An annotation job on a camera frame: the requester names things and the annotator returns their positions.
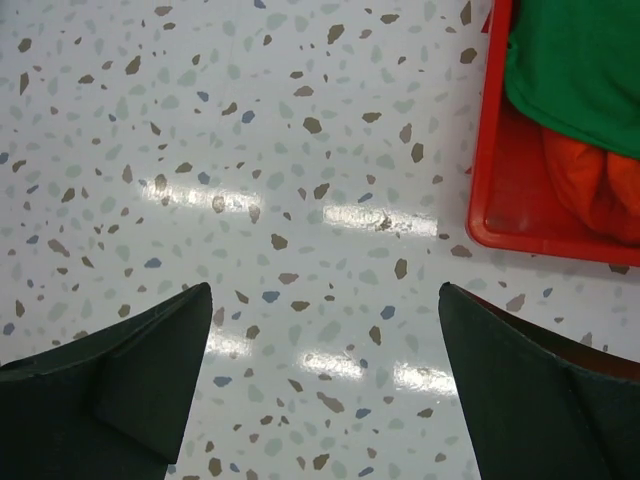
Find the green cloth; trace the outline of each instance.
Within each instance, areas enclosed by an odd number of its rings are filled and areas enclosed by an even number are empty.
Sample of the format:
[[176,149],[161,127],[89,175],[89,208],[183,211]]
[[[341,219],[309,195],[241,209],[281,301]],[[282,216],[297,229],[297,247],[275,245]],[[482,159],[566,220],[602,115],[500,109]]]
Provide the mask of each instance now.
[[505,88],[539,124],[640,159],[640,0],[521,0]]

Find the red plastic basket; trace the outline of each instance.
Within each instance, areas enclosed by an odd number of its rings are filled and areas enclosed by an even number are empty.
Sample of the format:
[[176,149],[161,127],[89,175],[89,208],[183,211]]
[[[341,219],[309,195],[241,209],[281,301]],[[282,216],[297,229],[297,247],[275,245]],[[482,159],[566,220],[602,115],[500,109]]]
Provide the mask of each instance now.
[[640,249],[592,232],[560,204],[539,129],[503,94],[513,7],[512,0],[496,0],[492,12],[469,235],[492,248],[640,266]]

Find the speckled floor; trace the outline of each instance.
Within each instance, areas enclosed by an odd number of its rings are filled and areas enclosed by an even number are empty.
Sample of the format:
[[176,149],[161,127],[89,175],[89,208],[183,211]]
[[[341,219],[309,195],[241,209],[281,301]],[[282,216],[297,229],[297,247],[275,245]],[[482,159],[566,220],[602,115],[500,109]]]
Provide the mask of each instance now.
[[465,234],[489,5],[1,2],[0,362],[208,281],[167,478],[479,479],[443,281],[640,358],[637,271]]

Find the orange cloth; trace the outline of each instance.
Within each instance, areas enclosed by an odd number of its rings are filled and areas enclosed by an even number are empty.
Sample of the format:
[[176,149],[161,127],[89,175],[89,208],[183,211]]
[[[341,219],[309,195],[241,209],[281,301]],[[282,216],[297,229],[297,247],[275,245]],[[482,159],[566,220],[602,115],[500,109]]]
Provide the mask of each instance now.
[[640,161],[541,128],[560,202],[592,230],[640,244]]

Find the blue speck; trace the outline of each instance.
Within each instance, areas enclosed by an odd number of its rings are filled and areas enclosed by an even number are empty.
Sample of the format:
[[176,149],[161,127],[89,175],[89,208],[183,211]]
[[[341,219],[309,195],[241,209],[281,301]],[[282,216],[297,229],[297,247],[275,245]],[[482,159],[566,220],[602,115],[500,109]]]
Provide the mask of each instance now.
[[216,377],[213,379],[213,383],[215,384],[216,387],[226,387],[227,385],[229,385],[231,383],[232,378],[231,377]]
[[13,323],[7,323],[2,329],[2,333],[8,336],[11,335],[15,329],[16,326]]
[[358,477],[366,477],[367,475],[369,475],[370,473],[373,473],[373,467],[367,467],[364,470],[362,470],[359,474]]
[[280,296],[280,292],[264,292],[262,294],[262,299],[267,303],[275,302]]
[[144,264],[144,268],[158,268],[160,265],[162,265],[162,261],[157,257],[153,257],[152,259],[147,260],[147,263]]
[[364,203],[367,200],[370,200],[371,198],[373,198],[373,193],[365,193],[363,196],[361,196],[358,199],[358,203]]
[[256,118],[256,114],[253,113],[253,110],[247,110],[242,114],[242,123],[251,123],[254,118]]
[[203,184],[203,185],[209,185],[209,180],[211,180],[211,177],[209,175],[207,175],[204,172],[200,172],[198,174],[198,181]]
[[371,410],[369,410],[368,408],[359,408],[358,411],[356,412],[356,418],[360,420],[361,418],[366,417],[370,413],[371,413]]
[[380,316],[382,317],[383,320],[389,320],[391,317],[393,317],[396,314],[396,307],[392,307],[391,305],[387,305],[386,307],[384,307],[384,309],[380,312]]

